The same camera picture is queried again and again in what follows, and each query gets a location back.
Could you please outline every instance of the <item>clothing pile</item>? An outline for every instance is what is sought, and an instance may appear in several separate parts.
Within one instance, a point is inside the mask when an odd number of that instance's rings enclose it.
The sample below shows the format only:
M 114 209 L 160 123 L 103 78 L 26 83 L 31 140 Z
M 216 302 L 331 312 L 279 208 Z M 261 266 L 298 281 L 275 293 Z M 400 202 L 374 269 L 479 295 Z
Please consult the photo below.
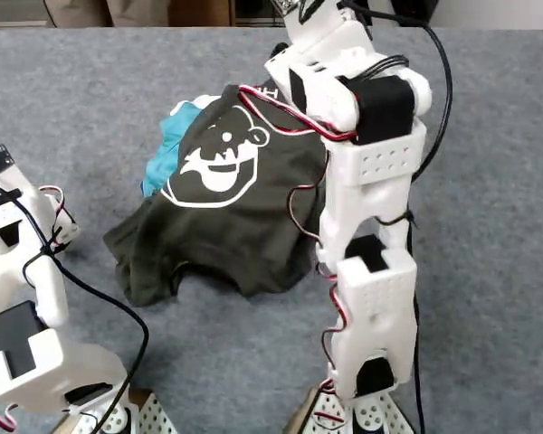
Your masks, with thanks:
M 284 100 L 271 80 L 261 89 Z M 245 296 L 286 291 L 310 270 L 310 239 L 286 200 L 294 186 L 321 178 L 324 146 L 316 133 L 286 134 L 300 121 L 250 101 L 260 114 L 229 85 L 221 97 L 178 104 L 161 123 L 164 143 L 148 163 L 146 198 L 105 235 L 133 305 L 174 296 L 189 269 L 231 281 Z M 317 231 L 322 206 L 321 189 L 298 193 L 293 217 Z

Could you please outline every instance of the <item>blue fabric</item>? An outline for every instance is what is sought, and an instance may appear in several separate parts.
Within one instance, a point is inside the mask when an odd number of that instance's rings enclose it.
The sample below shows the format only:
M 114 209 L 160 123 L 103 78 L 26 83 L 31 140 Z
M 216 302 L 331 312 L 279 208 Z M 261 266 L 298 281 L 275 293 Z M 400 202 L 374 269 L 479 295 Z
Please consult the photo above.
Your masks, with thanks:
M 172 116 L 160 122 L 163 143 L 147 163 L 141 189 L 146 197 L 159 190 L 176 170 L 179 163 L 179 143 L 201 109 L 191 102 L 184 102 Z

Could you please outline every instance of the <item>white robot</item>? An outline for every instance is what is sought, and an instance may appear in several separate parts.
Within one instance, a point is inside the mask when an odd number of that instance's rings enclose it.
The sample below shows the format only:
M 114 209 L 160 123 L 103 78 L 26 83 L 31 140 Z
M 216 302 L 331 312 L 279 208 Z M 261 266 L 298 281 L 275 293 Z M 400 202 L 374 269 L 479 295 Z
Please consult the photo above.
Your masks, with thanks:
M 317 256 L 337 281 L 330 296 L 339 319 L 325 333 L 332 335 L 325 347 L 328 378 L 300 432 L 412 433 L 388 393 L 410 379 L 414 360 L 416 264 L 406 246 L 407 204 L 426 136 L 419 117 L 431 107 L 432 92 L 402 56 L 389 61 L 374 51 L 365 23 L 348 2 L 273 1 L 292 46 L 266 69 L 293 112 L 346 133 L 322 138 L 329 166 Z M 9 192 L 0 194 L 0 402 L 101 417 L 113 410 L 127 373 L 115 354 L 57 332 L 68 318 L 61 272 L 51 257 L 37 255 L 43 245 L 10 198 L 52 235 L 54 247 L 70 242 L 79 229 L 62 198 L 33 187 L 3 146 L 0 187 Z M 370 219 L 375 233 L 353 240 Z M 35 288 L 36 304 L 10 307 L 25 285 Z M 112 414 L 102 432 L 138 433 L 128 391 Z
M 10 199 L 28 210 L 55 252 L 78 236 L 79 227 L 64 207 L 62 191 L 34 187 L 5 146 L 0 146 L 0 188 L 9 193 L 0 194 L 0 402 L 100 419 L 127 372 L 115 354 L 58 331 L 69 317 L 62 273 L 53 258 L 40 254 L 43 244 L 33 225 Z M 12 306 L 27 286 L 34 288 L 36 302 Z M 138 408 L 129 403 L 128 389 L 103 432 L 138 432 Z
M 340 132 L 329 151 L 317 256 L 338 283 L 328 379 L 302 433 L 409 433 L 388 393 L 410 379 L 416 264 L 407 251 L 408 194 L 432 104 L 428 81 L 375 52 L 362 17 L 340 0 L 276 0 L 292 45 L 266 63 L 301 113 Z M 372 219 L 375 233 L 354 239 Z

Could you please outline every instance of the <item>cartoon bear logo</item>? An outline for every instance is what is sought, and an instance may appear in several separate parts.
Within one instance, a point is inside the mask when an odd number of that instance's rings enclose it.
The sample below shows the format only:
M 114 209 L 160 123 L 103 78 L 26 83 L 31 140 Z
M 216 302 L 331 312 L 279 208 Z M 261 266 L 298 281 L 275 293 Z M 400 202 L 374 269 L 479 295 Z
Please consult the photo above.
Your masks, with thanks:
M 202 145 L 184 158 L 161 193 L 177 206 L 223 208 L 257 181 L 260 148 L 270 142 L 270 132 L 257 127 L 245 107 L 235 105 L 197 142 Z

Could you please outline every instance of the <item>black cable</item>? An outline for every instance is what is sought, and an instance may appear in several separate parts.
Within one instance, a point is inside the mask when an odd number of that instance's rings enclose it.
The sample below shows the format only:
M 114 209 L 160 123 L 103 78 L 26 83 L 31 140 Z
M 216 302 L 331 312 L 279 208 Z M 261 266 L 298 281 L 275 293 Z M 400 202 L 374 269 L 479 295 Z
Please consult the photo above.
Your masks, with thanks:
M 358 80 L 370 80 L 373 79 L 376 75 L 386 71 L 389 68 L 393 68 L 395 66 L 405 66 L 408 67 L 410 62 L 408 59 L 402 55 L 402 54 L 394 54 L 392 56 L 388 56 L 381 61 L 377 61 L 374 65 L 372 65 L 370 68 L 365 70 L 364 72 L 361 72 L 357 75 L 354 79 Z
M 406 237 L 406 250 L 413 256 L 413 225 L 408 225 L 408 235 Z M 414 292 L 414 318 L 416 319 L 416 341 L 414 343 L 414 395 L 416 395 L 416 411 L 418 412 L 418 424 L 420 426 L 420 434 L 426 434 L 426 425 L 424 423 L 424 410 L 423 410 L 423 394 L 421 390 L 420 382 L 420 307 L 418 306 L 418 299 L 416 297 L 416 291 Z
M 90 418 L 93 418 L 95 423 L 99 424 L 99 418 L 97 418 L 94 414 L 87 413 L 86 411 L 81 411 L 79 414 L 82 416 L 89 416 Z
M 135 358 L 135 362 L 131 365 L 131 368 L 129 372 L 127 373 L 127 377 L 121 384 L 119 391 L 117 392 L 117 395 L 115 396 L 115 399 L 112 401 L 111 405 L 107 409 L 106 413 L 103 415 L 100 422 L 97 424 L 97 426 L 94 428 L 91 434 L 94 434 L 96 432 L 99 432 L 104 425 L 104 423 L 109 418 L 110 414 L 112 413 L 115 406 L 119 403 L 120 398 L 122 397 L 123 393 L 129 387 L 130 381 L 132 380 L 133 376 L 135 375 L 135 372 L 137 371 L 138 367 L 140 366 L 140 363 L 143 359 L 143 356 L 145 355 L 145 351 L 147 350 L 148 345 L 148 339 L 149 339 L 149 332 L 147 324 L 145 324 L 145 321 L 141 319 L 137 313 L 132 310 L 130 307 L 124 305 L 120 301 L 116 300 L 115 298 L 108 296 L 107 294 L 98 291 L 97 289 L 93 288 L 89 284 L 83 282 L 79 278 L 77 278 L 74 274 L 72 274 L 69 270 L 67 270 L 61 262 L 54 256 L 54 253 L 51 250 L 50 242 L 46 240 L 46 237 L 44 236 L 44 233 L 41 231 L 40 227 L 38 226 L 38 223 L 36 222 L 35 218 L 30 214 L 30 212 L 26 209 L 24 205 L 22 205 L 18 200 L 10 193 L 8 193 L 5 189 L 0 187 L 0 194 L 3 194 L 5 198 L 7 198 L 10 202 L 12 202 L 28 219 L 28 222 L 33 227 L 34 231 L 36 232 L 36 235 L 41 241 L 41 244 L 43 247 L 41 248 L 41 251 L 31 259 L 31 261 L 35 261 L 38 258 L 40 258 L 42 255 L 46 255 L 52 259 L 56 267 L 59 269 L 59 271 L 63 274 L 64 277 L 66 277 L 68 280 L 70 280 L 72 283 L 77 285 L 78 287 L 84 289 L 88 293 L 92 294 L 93 296 L 96 296 L 110 304 L 112 304 L 115 307 L 118 307 L 120 310 L 125 312 L 127 315 L 129 315 L 131 318 L 133 318 L 137 324 L 141 327 L 141 330 L 143 331 L 143 341 L 141 342 L 141 345 L 138 350 L 137 357 Z
M 449 117 L 451 116 L 451 109 L 453 107 L 453 104 L 452 104 L 453 103 L 453 85 L 452 85 L 453 73 L 451 72 L 451 65 L 449 63 L 448 57 L 446 56 L 446 51 L 444 50 L 443 43 L 440 41 L 440 39 L 438 38 L 434 30 L 428 25 L 427 22 L 417 20 L 415 18 L 409 18 L 406 16 L 385 14 L 384 12 L 378 12 L 378 11 L 373 11 L 371 9 L 366 9 L 365 7 L 357 5 L 351 0 L 341 0 L 340 3 L 343 4 L 345 7 L 349 7 L 350 9 L 356 12 L 370 16 L 372 18 L 381 18 L 384 20 L 395 21 L 403 25 L 422 27 L 424 31 L 427 32 L 430 38 L 432 39 L 434 46 L 436 47 L 436 50 L 441 56 L 441 61 L 443 62 L 443 69 L 444 69 L 444 78 L 446 80 L 446 100 L 444 102 L 443 116 L 441 118 L 441 124 L 439 126 L 439 130 L 438 130 L 438 133 L 436 134 L 436 138 L 434 139 L 431 150 L 429 151 L 424 161 L 421 163 L 418 170 L 416 170 L 416 172 L 414 172 L 413 174 L 412 182 L 415 182 L 420 177 L 420 175 L 423 174 L 423 172 L 426 170 L 428 165 L 431 164 L 434 157 L 436 156 L 441 146 L 441 142 L 443 141 L 444 133 L 446 132 L 446 128 L 448 126 Z
M 52 258 L 54 260 L 54 263 L 56 263 L 56 266 L 61 271 L 64 277 L 66 277 L 68 280 L 70 280 L 72 283 L 77 285 L 78 287 L 84 289 L 85 291 L 89 292 L 93 296 L 96 296 L 98 298 L 101 298 L 105 300 L 108 303 L 111 303 L 113 306 L 118 307 L 120 310 L 128 314 L 131 318 L 133 318 L 137 324 L 141 327 L 141 330 L 143 331 L 143 342 L 141 343 L 141 346 L 139 347 L 137 357 L 135 358 L 135 361 L 131 365 L 131 368 L 129 372 L 127 373 L 127 377 L 125 378 L 125 381 L 122 383 L 122 385 L 119 388 L 119 391 L 117 392 L 117 396 L 113 400 L 113 402 L 110 404 L 109 408 L 107 409 L 107 412 L 102 416 L 102 419 L 97 424 L 95 429 L 92 431 L 91 434 L 94 434 L 96 432 L 99 432 L 99 430 L 102 428 L 104 423 L 109 418 L 110 414 L 114 410 L 115 406 L 119 403 L 120 398 L 122 397 L 123 393 L 129 387 L 130 381 L 132 380 L 133 376 L 135 375 L 135 372 L 137 371 L 138 367 L 141 364 L 141 361 L 143 360 L 143 356 L 145 355 L 145 351 L 147 350 L 148 345 L 148 338 L 149 338 L 149 332 L 147 324 L 145 324 L 145 321 L 137 315 L 137 313 L 132 310 L 130 307 L 125 306 L 120 301 L 116 300 L 113 297 L 108 296 L 104 292 L 100 292 L 97 289 L 93 288 L 92 286 L 84 283 L 82 280 L 77 278 L 74 274 L 72 274 L 69 270 L 67 270 L 60 261 L 58 261 L 56 258 Z
M 51 20 L 52 27 L 57 28 L 58 25 L 54 22 L 54 18 L 52 18 L 51 10 L 48 8 L 48 5 L 46 4 L 46 0 L 43 0 L 44 9 L 46 9 L 46 14 L 48 15 L 49 20 Z
M 298 20 L 300 24 L 305 24 L 322 6 L 324 0 L 314 0 L 313 3 L 306 9 L 307 0 L 300 0 L 300 9 L 298 10 Z
M 30 214 L 30 212 L 26 209 L 26 207 L 22 205 L 20 202 L 18 202 L 18 199 L 16 199 L 13 194 L 10 194 L 2 187 L 0 187 L 0 194 L 3 195 L 6 199 L 8 199 L 10 202 L 12 202 L 14 205 L 16 205 L 16 208 L 18 208 L 22 212 L 22 214 L 24 214 L 24 217 L 28 219 L 28 222 L 33 227 L 34 231 L 36 232 L 36 235 L 40 239 L 40 243 L 43 246 L 48 246 L 48 240 L 46 240 L 46 237 L 44 236 L 44 233 L 41 231 L 40 227 L 38 226 L 38 223 L 34 219 L 33 215 Z

